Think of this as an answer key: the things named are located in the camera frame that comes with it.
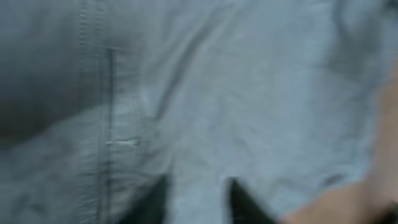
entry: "gray fabric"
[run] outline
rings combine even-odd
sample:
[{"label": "gray fabric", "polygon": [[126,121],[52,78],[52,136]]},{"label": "gray fabric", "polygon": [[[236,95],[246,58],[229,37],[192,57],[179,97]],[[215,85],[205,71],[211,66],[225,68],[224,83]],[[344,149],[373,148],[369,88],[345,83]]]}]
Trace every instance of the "gray fabric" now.
[{"label": "gray fabric", "polygon": [[0,2],[0,223],[113,223],[159,174],[170,223],[277,217],[363,178],[395,51],[380,0]]}]

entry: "wrinkled fabric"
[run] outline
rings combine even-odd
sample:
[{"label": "wrinkled fabric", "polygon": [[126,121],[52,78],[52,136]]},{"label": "wrinkled fabric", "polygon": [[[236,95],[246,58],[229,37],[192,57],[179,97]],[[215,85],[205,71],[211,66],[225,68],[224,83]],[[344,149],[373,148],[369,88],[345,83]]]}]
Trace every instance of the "wrinkled fabric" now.
[{"label": "wrinkled fabric", "polygon": [[0,223],[115,223],[159,175],[167,219],[281,217],[360,181],[397,38],[380,0],[0,2]]}]

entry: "gray garment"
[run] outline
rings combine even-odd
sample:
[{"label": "gray garment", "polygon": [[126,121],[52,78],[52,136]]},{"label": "gray garment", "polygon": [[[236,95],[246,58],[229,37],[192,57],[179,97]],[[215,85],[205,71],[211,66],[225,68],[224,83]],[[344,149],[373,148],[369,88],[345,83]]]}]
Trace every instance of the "gray garment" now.
[{"label": "gray garment", "polygon": [[0,1],[0,223],[113,223],[159,174],[173,224],[277,217],[368,168],[381,0]]}]

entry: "skin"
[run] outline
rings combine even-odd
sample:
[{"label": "skin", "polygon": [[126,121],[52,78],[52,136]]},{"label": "skin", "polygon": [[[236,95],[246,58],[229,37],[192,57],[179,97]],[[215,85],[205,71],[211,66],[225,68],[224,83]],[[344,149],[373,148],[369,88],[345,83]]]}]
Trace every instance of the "skin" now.
[{"label": "skin", "polygon": [[381,95],[381,118],[374,164],[360,183],[331,190],[287,215],[287,224],[374,223],[398,202],[398,63]]}]

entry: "garment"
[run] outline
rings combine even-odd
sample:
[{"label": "garment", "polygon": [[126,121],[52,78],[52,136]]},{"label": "garment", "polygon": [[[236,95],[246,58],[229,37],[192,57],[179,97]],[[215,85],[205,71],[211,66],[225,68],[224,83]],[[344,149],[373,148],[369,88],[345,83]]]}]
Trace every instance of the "garment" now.
[{"label": "garment", "polygon": [[3,0],[0,223],[115,223],[160,175],[169,223],[276,217],[361,180],[396,2]]}]

